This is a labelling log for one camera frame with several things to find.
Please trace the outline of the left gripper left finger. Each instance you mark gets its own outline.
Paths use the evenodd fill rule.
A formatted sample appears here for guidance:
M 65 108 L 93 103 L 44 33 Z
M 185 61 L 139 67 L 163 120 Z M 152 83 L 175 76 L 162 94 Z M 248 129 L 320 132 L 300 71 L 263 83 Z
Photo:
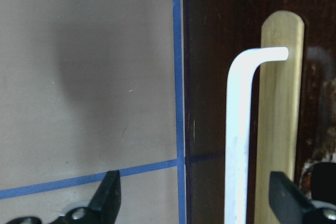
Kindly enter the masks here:
M 108 171 L 86 207 L 76 207 L 53 224 L 115 223 L 121 206 L 121 182 L 118 170 Z

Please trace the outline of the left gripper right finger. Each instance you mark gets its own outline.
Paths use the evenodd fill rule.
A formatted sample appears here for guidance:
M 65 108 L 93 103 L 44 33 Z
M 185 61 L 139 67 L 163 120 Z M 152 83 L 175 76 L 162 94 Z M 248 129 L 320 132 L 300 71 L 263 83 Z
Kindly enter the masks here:
M 311 199 L 283 172 L 269 179 L 269 205 L 280 223 L 335 223 L 335 163 L 313 165 Z

